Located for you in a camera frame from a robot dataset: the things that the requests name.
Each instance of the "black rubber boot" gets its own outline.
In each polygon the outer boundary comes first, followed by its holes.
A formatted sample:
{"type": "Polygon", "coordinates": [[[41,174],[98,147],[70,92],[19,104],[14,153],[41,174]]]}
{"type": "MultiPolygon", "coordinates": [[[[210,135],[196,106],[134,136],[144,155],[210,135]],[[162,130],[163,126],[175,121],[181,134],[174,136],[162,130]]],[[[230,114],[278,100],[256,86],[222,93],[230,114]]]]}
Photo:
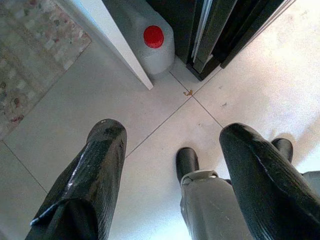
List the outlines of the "black rubber boot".
{"type": "Polygon", "coordinates": [[[276,138],[271,143],[290,163],[292,163],[294,147],[288,139],[276,138]]]}
{"type": "Polygon", "coordinates": [[[190,147],[181,148],[175,157],[176,175],[179,183],[184,175],[199,170],[198,156],[190,147]]]}

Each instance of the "white floor tile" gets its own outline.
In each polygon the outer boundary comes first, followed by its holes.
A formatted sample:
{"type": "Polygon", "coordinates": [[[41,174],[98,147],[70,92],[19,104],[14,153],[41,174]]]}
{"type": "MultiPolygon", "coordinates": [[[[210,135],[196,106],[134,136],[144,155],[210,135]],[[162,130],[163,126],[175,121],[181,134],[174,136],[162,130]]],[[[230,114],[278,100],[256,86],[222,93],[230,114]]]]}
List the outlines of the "white floor tile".
{"type": "Polygon", "coordinates": [[[222,159],[221,129],[192,98],[130,154],[109,240],[190,239],[180,213],[175,156],[181,147],[192,147],[201,169],[215,169],[222,159]]]}
{"type": "Polygon", "coordinates": [[[46,192],[0,142],[0,239],[24,239],[46,192]]]}
{"type": "Polygon", "coordinates": [[[120,121],[129,154],[188,99],[185,91],[171,74],[147,90],[111,51],[93,42],[5,142],[49,190],[96,122],[120,121]]]}
{"type": "Polygon", "coordinates": [[[288,137],[301,172],[320,170],[320,9],[297,0],[196,94],[226,126],[288,137]]]}
{"type": "Polygon", "coordinates": [[[207,77],[203,81],[199,81],[177,56],[175,56],[170,72],[188,91],[192,90],[193,93],[199,90],[210,79],[210,77],[207,77]]]}

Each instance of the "grey trouser leg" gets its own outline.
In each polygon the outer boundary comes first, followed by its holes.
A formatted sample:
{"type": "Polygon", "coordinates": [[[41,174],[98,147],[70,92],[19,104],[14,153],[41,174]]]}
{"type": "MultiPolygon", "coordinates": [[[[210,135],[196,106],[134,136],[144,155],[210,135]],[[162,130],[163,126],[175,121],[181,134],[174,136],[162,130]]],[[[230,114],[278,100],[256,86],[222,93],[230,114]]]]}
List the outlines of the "grey trouser leg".
{"type": "Polygon", "coordinates": [[[213,170],[181,180],[181,213],[192,240],[253,240],[232,186],[213,170]]]}
{"type": "Polygon", "coordinates": [[[320,196],[320,171],[308,171],[302,174],[309,187],[320,196]]]}

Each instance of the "white plastic jug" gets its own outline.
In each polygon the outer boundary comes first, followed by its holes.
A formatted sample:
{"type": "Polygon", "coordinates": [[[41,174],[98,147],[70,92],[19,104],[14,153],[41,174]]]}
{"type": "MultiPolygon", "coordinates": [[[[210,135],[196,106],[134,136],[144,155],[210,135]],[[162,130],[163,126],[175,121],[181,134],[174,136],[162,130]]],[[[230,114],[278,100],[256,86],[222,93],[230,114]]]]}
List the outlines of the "white plastic jug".
{"type": "Polygon", "coordinates": [[[171,26],[145,0],[104,2],[148,76],[166,75],[175,59],[171,26]]]}

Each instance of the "red cap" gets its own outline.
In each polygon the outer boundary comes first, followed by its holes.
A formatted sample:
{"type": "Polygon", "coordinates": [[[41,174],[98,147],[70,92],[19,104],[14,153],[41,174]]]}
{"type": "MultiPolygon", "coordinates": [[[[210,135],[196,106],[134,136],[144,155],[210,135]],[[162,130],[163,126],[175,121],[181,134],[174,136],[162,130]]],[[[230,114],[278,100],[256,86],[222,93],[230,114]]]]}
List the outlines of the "red cap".
{"type": "Polygon", "coordinates": [[[157,49],[164,43],[165,37],[160,27],[148,26],[144,30],[143,39],[149,48],[157,49]]]}

